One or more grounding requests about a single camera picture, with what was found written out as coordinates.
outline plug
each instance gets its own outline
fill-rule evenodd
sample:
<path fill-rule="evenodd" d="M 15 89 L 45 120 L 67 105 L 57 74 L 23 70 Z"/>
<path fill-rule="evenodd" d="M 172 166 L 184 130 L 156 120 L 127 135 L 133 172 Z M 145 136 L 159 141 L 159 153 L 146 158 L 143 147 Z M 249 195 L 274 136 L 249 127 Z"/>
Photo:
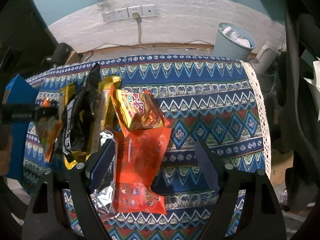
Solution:
<path fill-rule="evenodd" d="M 137 18 L 140 17 L 140 15 L 139 15 L 139 13 L 133 13 L 133 14 L 132 14 L 132 17 L 135 18 L 135 19 L 137 19 Z"/>

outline orange snack bag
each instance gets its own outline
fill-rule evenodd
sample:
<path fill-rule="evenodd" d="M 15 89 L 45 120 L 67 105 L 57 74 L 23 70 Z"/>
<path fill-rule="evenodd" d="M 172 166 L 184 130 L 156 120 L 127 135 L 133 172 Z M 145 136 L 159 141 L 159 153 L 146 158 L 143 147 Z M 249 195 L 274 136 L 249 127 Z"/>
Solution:
<path fill-rule="evenodd" d="M 49 98 L 44 98 L 40 107 L 50 107 L 51 102 Z M 51 159 L 53 145 L 55 139 L 58 137 L 62 126 L 62 121 L 58 120 L 56 116 L 42 117 L 36 122 L 36 132 L 41 141 L 41 146 L 44 150 L 44 160 L 48 163 Z"/>
<path fill-rule="evenodd" d="M 111 101 L 124 136 L 129 131 L 167 127 L 168 120 L 163 116 L 149 91 L 133 93 L 115 89 L 111 93 Z"/>
<path fill-rule="evenodd" d="M 116 212 L 166 214 L 164 197 L 151 191 L 160 169 L 171 128 L 131 131 L 127 137 L 115 132 L 117 144 L 115 189 L 112 206 Z"/>

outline blue box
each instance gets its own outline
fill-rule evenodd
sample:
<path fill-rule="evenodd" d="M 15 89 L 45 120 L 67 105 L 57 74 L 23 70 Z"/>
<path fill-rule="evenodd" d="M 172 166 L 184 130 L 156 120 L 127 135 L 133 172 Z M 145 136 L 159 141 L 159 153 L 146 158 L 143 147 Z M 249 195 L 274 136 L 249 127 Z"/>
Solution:
<path fill-rule="evenodd" d="M 34 104 L 38 95 L 38 90 L 30 86 L 20 75 L 5 88 L 4 104 Z M 11 124 L 11 135 L 13 139 L 11 161 L 7 178 L 22 180 L 24 147 L 29 123 Z"/>

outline patterned tablecloth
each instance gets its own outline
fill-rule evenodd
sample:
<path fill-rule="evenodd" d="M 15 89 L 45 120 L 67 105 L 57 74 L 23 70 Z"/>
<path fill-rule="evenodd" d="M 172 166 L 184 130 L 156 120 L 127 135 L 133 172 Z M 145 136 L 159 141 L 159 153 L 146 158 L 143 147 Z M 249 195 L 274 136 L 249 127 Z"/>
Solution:
<path fill-rule="evenodd" d="M 149 90 L 170 121 L 172 133 L 152 189 L 165 196 L 167 215 L 119 213 L 105 226 L 113 239 L 196 239 L 217 200 L 208 188 L 194 153 L 204 139 L 214 153 L 242 171 L 264 169 L 270 175 L 270 139 L 263 98 L 251 66 L 225 58 L 153 55 L 103 60 L 101 75 L 119 75 L 122 88 Z M 37 102 L 58 100 L 59 89 L 76 88 L 95 62 L 52 69 L 27 81 L 40 86 Z M 63 169 L 60 156 L 44 163 L 43 149 L 30 123 L 24 159 L 23 187 L 30 193 L 47 167 Z M 72 228 L 81 230 L 70 192 L 65 191 Z M 227 234 L 238 225 L 244 201 L 239 192 Z"/>

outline trash can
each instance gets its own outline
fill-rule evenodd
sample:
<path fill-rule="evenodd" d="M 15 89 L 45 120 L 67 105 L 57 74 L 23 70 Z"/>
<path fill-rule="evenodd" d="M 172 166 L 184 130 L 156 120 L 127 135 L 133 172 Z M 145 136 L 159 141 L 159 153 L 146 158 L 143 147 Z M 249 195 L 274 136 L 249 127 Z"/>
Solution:
<path fill-rule="evenodd" d="M 247 39 L 250 43 L 250 48 L 240 45 L 231 40 L 228 36 L 223 34 L 223 26 L 230 26 L 232 31 L 236 32 L 239 36 Z M 256 42 L 252 36 L 244 29 L 231 24 L 220 23 L 217 32 L 216 42 L 213 48 L 214 57 L 227 57 L 230 59 L 247 60 L 249 53 L 256 47 Z"/>

